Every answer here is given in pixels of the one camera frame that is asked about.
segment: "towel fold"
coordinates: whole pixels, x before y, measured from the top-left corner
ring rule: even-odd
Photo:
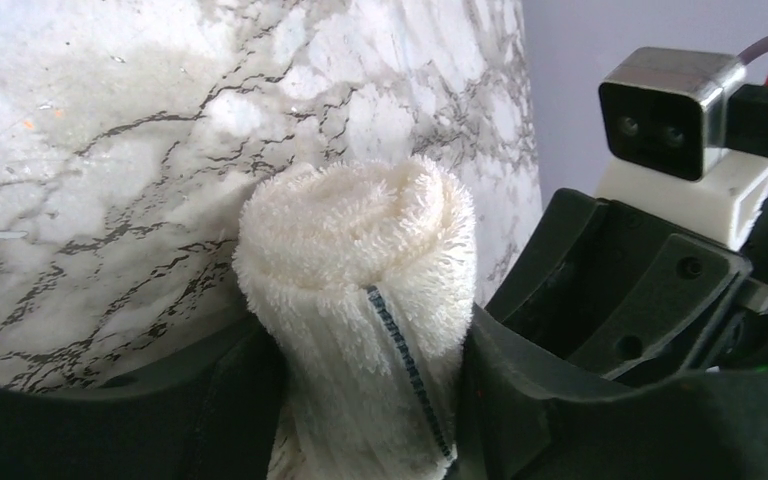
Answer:
[[[445,476],[457,455],[474,230],[467,190],[424,157],[300,164],[257,188],[234,269],[286,356],[282,429],[303,456],[276,458],[292,454],[279,438],[274,471],[283,462],[299,480]]]

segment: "dark blue stripe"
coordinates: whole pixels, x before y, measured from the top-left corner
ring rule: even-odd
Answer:
[[[419,375],[419,369],[416,368],[416,361],[410,354],[408,344],[405,341],[405,337],[399,330],[399,326],[393,320],[393,316],[387,311],[387,305],[384,303],[384,299],[381,297],[381,292],[375,285],[366,288],[366,293],[372,306],[375,307],[375,312],[378,317],[384,323],[384,327],[390,333],[390,338],[393,339],[393,343],[396,344],[396,349],[402,355],[402,363],[405,364],[405,370],[410,377],[411,386],[413,387],[413,393],[416,398],[419,399],[419,404],[422,406],[422,412],[425,414],[425,419],[428,421],[428,425],[431,427],[431,433],[434,435],[434,441],[437,442],[437,447],[443,452],[443,456],[449,462],[453,461],[452,450],[446,444],[446,440],[443,437],[443,430],[440,428],[440,421],[437,419],[437,415],[434,414],[434,408],[431,407],[431,400],[428,399],[428,392],[425,390],[425,384],[422,382],[422,377]]]

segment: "camera lens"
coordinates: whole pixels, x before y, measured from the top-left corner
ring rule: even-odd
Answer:
[[[627,137],[633,137],[637,135],[640,127],[637,125],[637,120],[631,117],[620,117],[619,119],[620,132]]]
[[[684,145],[684,133],[676,127],[664,128],[664,143],[673,148],[679,148]]]

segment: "silver camera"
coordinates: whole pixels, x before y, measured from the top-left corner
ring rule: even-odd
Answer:
[[[726,105],[745,77],[746,67],[734,55],[636,50],[599,86],[611,153],[700,180],[722,155]]]

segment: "marble surface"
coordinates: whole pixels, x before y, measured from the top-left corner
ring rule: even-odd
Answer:
[[[0,386],[90,386],[231,321],[240,206],[296,161],[454,169],[486,302],[541,209],[520,9],[1,0]]]

